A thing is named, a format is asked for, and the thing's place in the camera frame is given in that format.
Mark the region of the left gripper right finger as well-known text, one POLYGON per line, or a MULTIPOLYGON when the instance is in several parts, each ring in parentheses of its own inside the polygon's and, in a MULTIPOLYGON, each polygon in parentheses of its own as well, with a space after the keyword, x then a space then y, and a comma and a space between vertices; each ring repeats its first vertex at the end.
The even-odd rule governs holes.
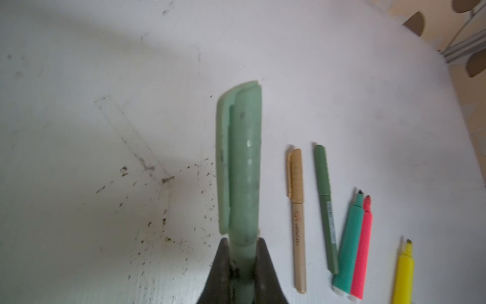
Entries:
POLYGON ((254 303, 288 304, 263 238, 259 238, 257 242, 253 277, 255 281, 254 303))

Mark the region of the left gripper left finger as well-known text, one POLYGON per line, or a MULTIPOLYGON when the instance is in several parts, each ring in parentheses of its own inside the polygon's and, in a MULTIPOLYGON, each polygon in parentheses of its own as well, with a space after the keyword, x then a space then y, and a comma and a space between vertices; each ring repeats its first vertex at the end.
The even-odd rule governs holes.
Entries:
POLYGON ((197 304, 231 303, 231 278, 229 242, 227 238, 222 238, 197 304))

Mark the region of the yellow highlighter marker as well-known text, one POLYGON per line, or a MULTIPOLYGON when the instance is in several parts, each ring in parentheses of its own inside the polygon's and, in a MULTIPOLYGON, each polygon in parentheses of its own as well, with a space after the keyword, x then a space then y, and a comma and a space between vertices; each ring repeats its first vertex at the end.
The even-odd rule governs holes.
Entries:
POLYGON ((413 259, 413 242, 406 239, 399 250, 393 304, 410 304, 413 291, 413 275, 415 262, 413 259))

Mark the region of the dark green pen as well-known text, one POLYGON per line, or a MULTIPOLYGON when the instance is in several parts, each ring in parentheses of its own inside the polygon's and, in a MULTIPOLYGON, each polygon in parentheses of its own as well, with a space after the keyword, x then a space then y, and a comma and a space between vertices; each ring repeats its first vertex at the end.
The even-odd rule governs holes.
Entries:
POLYGON ((316 183, 318 186, 318 195, 321 206, 321 219, 323 223, 323 233, 325 238, 327 267, 333 275, 336 275, 339 273, 338 248, 337 239, 335 236, 329 170, 324 146, 319 144, 315 145, 314 161, 316 183))

